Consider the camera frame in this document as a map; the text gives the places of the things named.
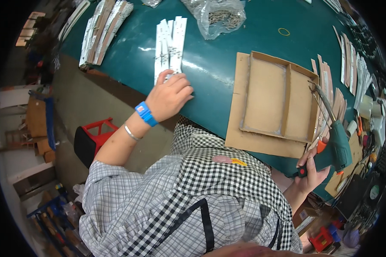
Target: checkered apron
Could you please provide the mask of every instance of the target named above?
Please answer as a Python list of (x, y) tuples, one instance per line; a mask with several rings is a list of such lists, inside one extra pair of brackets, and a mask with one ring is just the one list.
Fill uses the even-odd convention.
[[(270, 177), (270, 169), (248, 153), (224, 146), (224, 140), (197, 128), (182, 117), (175, 128), (172, 155), (183, 156), (175, 188), (159, 211), (149, 219), (128, 247), (119, 255), (145, 256), (158, 247), (196, 209), (201, 208), (207, 252), (214, 247), (213, 231), (206, 199), (190, 202), (192, 196), (224, 194), (258, 202), (263, 208), (277, 213), (277, 227), (269, 247), (289, 250), (292, 235), (291, 208)], [(236, 158), (247, 165), (212, 161), (217, 155)], [(258, 242), (263, 235), (252, 240)]]

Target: glue gun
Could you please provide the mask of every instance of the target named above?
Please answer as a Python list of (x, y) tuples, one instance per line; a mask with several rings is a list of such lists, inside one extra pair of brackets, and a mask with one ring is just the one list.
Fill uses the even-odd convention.
[[(340, 174), (343, 172), (345, 167), (352, 163), (349, 141), (347, 139), (346, 132), (342, 123), (340, 120), (335, 119), (327, 97), (324, 95), (322, 89), (318, 85), (314, 85), (315, 87), (312, 90), (313, 97), (319, 104), (319, 101), (317, 100), (314, 92), (319, 94), (319, 97), (322, 99), (323, 104), (329, 113), (332, 124), (330, 125), (329, 129), (329, 142), (324, 143), (323, 141), (319, 141), (317, 145), (317, 154), (313, 157), (313, 160), (318, 172), (323, 170), (325, 167), (332, 165), (334, 166), (336, 173)], [(298, 168), (297, 175), (301, 178), (308, 175), (306, 164)]]

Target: green workbench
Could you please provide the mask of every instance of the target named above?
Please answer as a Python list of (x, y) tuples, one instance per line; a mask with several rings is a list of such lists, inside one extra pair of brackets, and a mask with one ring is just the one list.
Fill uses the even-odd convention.
[[(153, 88), (156, 24), (175, 16), (187, 17), (182, 71), (193, 86), (195, 98), (180, 111), (183, 116), (226, 137), (235, 80), (236, 52), (258, 51), (297, 63), (312, 70), (310, 59), (320, 54), (332, 69), (333, 86), (347, 99), (345, 119), (353, 119), (354, 97), (340, 82), (341, 51), (332, 28), (353, 38), (340, 23), (337, 14), (322, 0), (312, 4), (304, 0), (246, 1), (246, 28), (204, 40), (196, 19), (179, 0), (164, 0), (155, 9), (130, 0), (134, 10), (124, 21), (111, 43), (103, 63), (96, 67), (113, 79), (148, 95)], [(80, 58), (81, 42), (87, 20), (93, 15), (92, 4), (67, 36), (62, 53)], [(290, 36), (282, 36), (286, 28)], [(250, 152), (287, 176), (297, 172), (296, 159)], [(325, 200), (333, 199), (324, 187), (332, 176), (315, 189)]]

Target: person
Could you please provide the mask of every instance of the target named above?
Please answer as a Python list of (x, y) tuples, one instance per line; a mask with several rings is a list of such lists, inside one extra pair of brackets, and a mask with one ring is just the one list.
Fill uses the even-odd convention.
[(298, 161), (307, 163), (307, 177), (296, 177), (281, 193), (268, 165), (182, 117), (170, 155), (145, 174), (124, 168), (138, 139), (193, 98), (185, 74), (165, 82), (172, 73), (160, 73), (145, 102), (97, 153), (79, 222), (84, 243), (95, 256), (301, 253), (292, 215), (330, 169), (316, 172), (315, 148)]

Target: hand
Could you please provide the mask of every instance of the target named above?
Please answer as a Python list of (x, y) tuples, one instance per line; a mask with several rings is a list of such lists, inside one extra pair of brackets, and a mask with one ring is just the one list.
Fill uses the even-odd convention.
[(184, 104), (193, 98), (193, 88), (184, 73), (173, 75), (166, 83), (167, 75), (172, 74), (171, 69), (166, 69), (159, 74), (156, 85), (145, 100), (151, 115), (157, 122), (167, 120), (176, 115)]
[[(329, 140), (324, 137), (322, 139), (324, 143), (327, 143)], [(297, 188), (305, 194), (312, 192), (318, 185), (320, 185), (330, 171), (330, 166), (324, 168), (323, 170), (316, 172), (316, 165), (314, 164), (313, 157), (317, 153), (317, 147), (305, 153), (297, 162), (296, 167), (303, 166), (306, 162), (306, 169), (308, 170), (308, 175), (304, 178), (295, 177), (294, 183), (297, 185)]]

